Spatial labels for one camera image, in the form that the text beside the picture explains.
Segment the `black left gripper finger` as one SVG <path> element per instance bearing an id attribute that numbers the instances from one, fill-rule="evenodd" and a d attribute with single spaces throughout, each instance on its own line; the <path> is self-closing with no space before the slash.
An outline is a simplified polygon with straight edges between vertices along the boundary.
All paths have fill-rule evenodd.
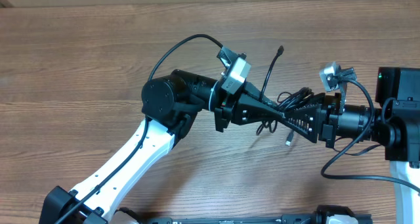
<path id="1" fill-rule="evenodd" d="M 256 101 L 261 102 L 267 106 L 270 106 L 272 108 L 277 107 L 277 103 L 270 100 L 266 96 L 263 96 L 260 99 L 261 92 L 252 83 L 248 81 L 244 83 L 243 92 L 246 95 L 250 96 L 252 99 L 255 99 Z"/>
<path id="2" fill-rule="evenodd" d="M 232 111 L 231 122 L 245 125 L 262 121 L 283 120 L 284 113 L 268 104 L 260 102 L 249 95 L 242 94 Z"/>

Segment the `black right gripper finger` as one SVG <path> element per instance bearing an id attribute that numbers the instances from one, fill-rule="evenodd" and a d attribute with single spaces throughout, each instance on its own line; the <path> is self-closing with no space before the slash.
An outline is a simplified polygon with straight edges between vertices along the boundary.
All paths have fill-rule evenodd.
<path id="1" fill-rule="evenodd" d="M 306 108 L 309 106 L 316 106 L 318 104 L 322 104 L 326 97 L 325 93 L 318 93 L 314 94 L 311 93 L 298 93 L 290 95 L 286 99 L 285 103 L 285 112 L 291 112 L 293 110 L 298 110 L 302 108 Z"/>
<path id="2" fill-rule="evenodd" d="M 294 130 L 311 143 L 317 143 L 323 116 L 320 104 L 311 104 L 284 114 L 282 124 Z"/>

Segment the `black cable silver plug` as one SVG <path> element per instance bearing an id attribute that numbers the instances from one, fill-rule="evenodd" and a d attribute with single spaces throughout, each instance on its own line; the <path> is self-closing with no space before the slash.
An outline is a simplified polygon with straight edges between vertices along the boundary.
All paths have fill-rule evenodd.
<path id="1" fill-rule="evenodd" d="M 276 120 L 262 121 L 260 126 L 258 126 L 255 134 L 256 136 L 259 136 L 264 129 L 269 130 L 270 133 L 274 133 L 277 129 L 277 126 L 278 122 Z"/>

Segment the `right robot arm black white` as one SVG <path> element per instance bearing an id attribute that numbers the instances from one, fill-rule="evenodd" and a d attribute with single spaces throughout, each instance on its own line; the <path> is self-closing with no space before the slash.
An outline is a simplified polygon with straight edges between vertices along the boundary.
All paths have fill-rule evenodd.
<path id="1" fill-rule="evenodd" d="M 333 148 L 337 139 L 370 140 L 385 148 L 394 183 L 397 223 L 419 222 L 419 69 L 380 67 L 375 102 L 379 108 L 345 103 L 348 83 L 357 80 L 353 68 L 331 63 L 320 71 L 326 91 L 285 108 L 282 123 L 313 143 Z"/>

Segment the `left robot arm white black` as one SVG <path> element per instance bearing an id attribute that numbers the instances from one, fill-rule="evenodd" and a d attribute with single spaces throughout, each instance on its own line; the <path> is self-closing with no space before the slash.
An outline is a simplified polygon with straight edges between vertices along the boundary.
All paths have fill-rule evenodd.
<path id="1" fill-rule="evenodd" d="M 199 112 L 215 116 L 217 131 L 271 120 L 276 103 L 246 81 L 231 83 L 182 70 L 142 88 L 144 120 L 96 172 L 71 190 L 55 187 L 44 200 L 40 223 L 109 223 L 140 178 L 189 133 Z"/>

